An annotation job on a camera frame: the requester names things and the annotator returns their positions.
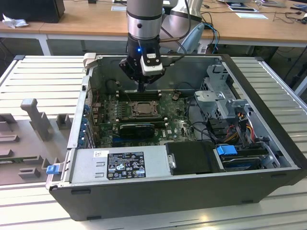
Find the black box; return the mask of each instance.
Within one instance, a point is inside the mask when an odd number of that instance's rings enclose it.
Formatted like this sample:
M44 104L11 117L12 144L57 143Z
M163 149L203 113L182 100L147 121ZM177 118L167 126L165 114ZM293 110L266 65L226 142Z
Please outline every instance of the black box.
M9 18L58 23L64 14L63 0L1 0L0 11Z

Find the sticker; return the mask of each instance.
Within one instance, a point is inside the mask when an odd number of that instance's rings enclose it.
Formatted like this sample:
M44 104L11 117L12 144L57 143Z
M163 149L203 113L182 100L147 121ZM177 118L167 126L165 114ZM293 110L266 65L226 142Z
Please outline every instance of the sticker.
M12 164L12 161L0 161L0 164Z
M144 152L110 153L107 155L107 179L121 180L142 177L146 177Z
M109 150L94 151L94 157L106 157L108 153Z

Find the table leg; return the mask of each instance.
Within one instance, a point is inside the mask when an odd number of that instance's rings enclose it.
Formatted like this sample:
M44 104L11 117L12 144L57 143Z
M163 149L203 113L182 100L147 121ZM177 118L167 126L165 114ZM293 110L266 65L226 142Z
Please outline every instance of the table leg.
M83 52L86 52L85 41L81 40L81 48Z
M304 78L304 80L299 84L297 89L294 91L294 93L297 96L302 95L302 93L307 89L307 76Z
M44 55L45 56L53 55L52 50L47 41L47 36L45 34L42 34L41 36L38 37L38 40L39 40L39 43L40 43L40 46L42 48Z

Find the desk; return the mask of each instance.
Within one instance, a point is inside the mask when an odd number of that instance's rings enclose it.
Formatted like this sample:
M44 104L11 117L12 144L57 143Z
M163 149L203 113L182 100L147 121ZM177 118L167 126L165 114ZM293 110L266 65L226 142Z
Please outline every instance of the desk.
M38 39L44 55L52 55L48 39L72 40L127 40L127 18L125 12L111 11L112 3L65 0L65 14L59 23L30 23L29 27L11 29L0 26L0 37ZM290 7L295 2L288 1ZM230 11L223 3L206 3L211 8L202 11ZM295 10L268 7L261 12L296 12ZM272 21L274 13L265 13L268 20L243 19L235 13L212 13L214 27L220 32L220 44L251 46L290 46L307 45L307 25L295 22L287 24L281 20ZM204 31L201 44L206 46L212 39L211 31Z

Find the red wire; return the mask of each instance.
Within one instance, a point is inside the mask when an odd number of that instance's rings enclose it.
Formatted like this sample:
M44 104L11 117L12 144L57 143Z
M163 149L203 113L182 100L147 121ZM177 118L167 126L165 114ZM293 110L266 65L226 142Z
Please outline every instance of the red wire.
M227 136L226 136L226 137L228 137L228 135L229 135L229 129L232 128L232 127L235 127L235 126L232 125L232 126L230 126L230 127L227 129Z

